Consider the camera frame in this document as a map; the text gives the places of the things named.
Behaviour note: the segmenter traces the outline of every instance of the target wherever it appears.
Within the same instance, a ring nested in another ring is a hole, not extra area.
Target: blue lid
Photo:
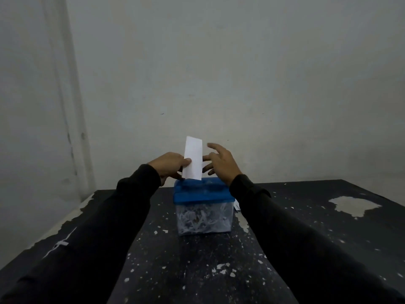
[[[218,177],[176,180],[174,191],[175,205],[216,204],[235,200],[229,193],[228,186]]]

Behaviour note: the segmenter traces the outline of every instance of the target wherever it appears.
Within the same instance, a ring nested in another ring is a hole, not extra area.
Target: table surface
[[[277,204],[405,294],[403,206],[343,180],[260,185]],[[66,221],[57,235],[40,240],[0,270],[0,295],[112,192],[96,191],[83,213]],[[128,252],[109,303],[297,303],[251,229],[246,233],[235,214],[230,233],[180,237],[172,195],[172,188],[160,188],[151,198],[149,215]],[[381,207],[355,219],[329,202],[340,196],[367,199]]]

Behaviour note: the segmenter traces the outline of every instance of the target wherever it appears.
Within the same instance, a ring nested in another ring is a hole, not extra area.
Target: person
[[[257,241],[300,303],[405,303],[365,266],[337,245],[291,216],[271,195],[244,175],[229,150],[208,143],[217,153],[203,157],[239,201]],[[6,303],[106,303],[126,261],[127,251],[149,212],[150,197],[168,177],[191,160],[178,153],[141,165],[121,179],[97,212],[77,227],[18,280],[0,301]]]

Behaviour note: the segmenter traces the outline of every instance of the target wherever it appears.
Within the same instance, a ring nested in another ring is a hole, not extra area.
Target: white paper
[[[203,140],[195,137],[187,137],[185,140],[184,158],[190,158],[191,163],[183,168],[183,178],[201,180],[203,175]]]
[[[235,208],[236,211],[240,211],[239,202],[236,199],[233,202],[233,207]]]

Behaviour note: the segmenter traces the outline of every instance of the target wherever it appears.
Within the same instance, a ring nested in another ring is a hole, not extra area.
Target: hand
[[[148,164],[158,172],[163,186],[168,177],[183,179],[178,172],[181,172],[183,167],[188,166],[190,163],[190,158],[185,159],[179,153],[168,152]]]
[[[210,169],[208,172],[209,175],[217,174],[220,180],[225,182],[227,186],[230,186],[233,179],[235,179],[237,175],[242,174],[232,154],[219,144],[208,143],[207,146],[215,149],[218,153],[212,152],[202,157],[203,161],[211,161],[210,164],[202,169],[202,172],[205,173]]]

